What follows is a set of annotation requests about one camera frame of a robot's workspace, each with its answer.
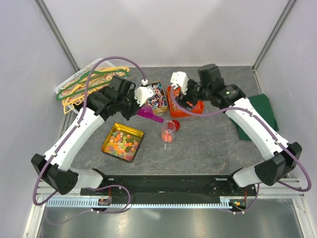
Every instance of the white basket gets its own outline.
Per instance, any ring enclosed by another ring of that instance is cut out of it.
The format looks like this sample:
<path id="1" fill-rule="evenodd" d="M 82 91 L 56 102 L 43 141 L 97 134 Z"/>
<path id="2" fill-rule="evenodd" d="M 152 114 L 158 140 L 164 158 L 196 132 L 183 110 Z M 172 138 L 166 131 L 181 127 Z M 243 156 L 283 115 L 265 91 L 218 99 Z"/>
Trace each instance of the white basket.
<path id="1" fill-rule="evenodd" d="M 70 76 L 68 79 L 66 79 L 64 82 L 62 82 L 60 85 L 58 85 L 58 86 L 55 88 L 56 94 L 58 94 L 59 91 L 60 91 L 67 83 L 69 83 L 70 81 L 74 80 L 75 77 L 77 77 L 77 78 L 79 79 L 81 75 L 83 75 L 84 73 L 90 71 L 90 70 L 94 67 L 94 65 L 95 65 L 98 61 L 100 61 L 100 60 L 102 60 L 102 59 L 103 59 L 103 58 L 98 58 L 98 59 L 92 61 L 90 64 L 86 65 L 86 66 L 83 67 L 81 70 L 79 70 L 78 72 L 76 72 L 75 74 L 73 74 L 72 76 Z M 102 62 L 102 63 L 99 64 L 98 66 L 101 66 L 101 67 L 102 67 L 102 66 L 103 66 L 103 67 L 105 67 L 105 66 L 107 66 L 107 67 L 115 67 L 112 63 L 110 63 L 110 62 L 107 61 L 107 60 L 104 61 L 104 62 Z M 68 105 L 67 107 L 68 107 L 69 109 L 72 109 L 72 108 L 73 108 L 72 105 Z M 76 109 L 73 109 L 73 112 L 75 112 L 76 114 L 78 114 L 78 111 L 77 111 Z"/>

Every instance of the white wall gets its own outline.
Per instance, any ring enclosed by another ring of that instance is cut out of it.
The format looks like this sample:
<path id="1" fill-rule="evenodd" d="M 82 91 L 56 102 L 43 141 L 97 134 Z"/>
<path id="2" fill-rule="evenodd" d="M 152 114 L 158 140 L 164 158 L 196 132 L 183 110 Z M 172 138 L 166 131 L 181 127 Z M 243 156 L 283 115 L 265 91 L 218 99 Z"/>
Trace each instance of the white wall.
<path id="1" fill-rule="evenodd" d="M 57 139 L 54 88 L 72 68 L 32 0 L 0 7 L 0 237 L 22 237 L 32 205 L 35 153 Z"/>
<path id="2" fill-rule="evenodd" d="M 287 0 L 45 0 L 78 65 L 252 65 Z"/>
<path id="3" fill-rule="evenodd" d="M 317 1 L 298 1 L 259 68 L 280 132 L 298 141 L 313 188 L 306 197 L 317 222 Z M 304 180 L 297 167 L 295 174 Z"/>

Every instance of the orange tray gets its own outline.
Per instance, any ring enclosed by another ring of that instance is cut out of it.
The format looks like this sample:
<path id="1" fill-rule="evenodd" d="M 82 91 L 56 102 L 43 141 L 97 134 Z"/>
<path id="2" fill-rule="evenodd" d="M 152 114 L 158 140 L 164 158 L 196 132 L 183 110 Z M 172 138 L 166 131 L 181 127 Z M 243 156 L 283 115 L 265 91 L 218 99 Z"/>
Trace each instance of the orange tray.
<path id="1" fill-rule="evenodd" d="M 190 117 L 191 115 L 182 112 L 179 110 L 172 102 L 170 98 L 170 91 L 171 91 L 171 86 L 167 87 L 167 100 L 168 100 L 168 107 L 169 107 L 169 112 L 170 116 L 172 118 L 183 118 L 183 117 Z M 180 88 L 178 87 L 176 90 L 174 90 L 174 96 L 177 97 L 179 95 Z M 193 113 L 197 114 L 202 114 L 204 111 L 204 103 L 202 101 L 199 101 L 195 108 L 192 110 Z"/>

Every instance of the green cloth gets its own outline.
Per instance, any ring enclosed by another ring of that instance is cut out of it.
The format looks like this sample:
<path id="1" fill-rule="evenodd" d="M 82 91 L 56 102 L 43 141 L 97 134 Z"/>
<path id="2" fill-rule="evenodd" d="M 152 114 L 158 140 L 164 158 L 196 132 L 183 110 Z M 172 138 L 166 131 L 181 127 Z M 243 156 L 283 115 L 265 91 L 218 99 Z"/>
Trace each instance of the green cloth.
<path id="1" fill-rule="evenodd" d="M 278 131 L 277 122 L 274 118 L 271 104 L 265 94 L 249 97 L 249 100 L 254 109 L 260 114 L 260 116 L 269 124 L 275 131 Z M 237 132 L 241 140 L 251 140 L 241 127 L 232 121 L 237 127 Z"/>

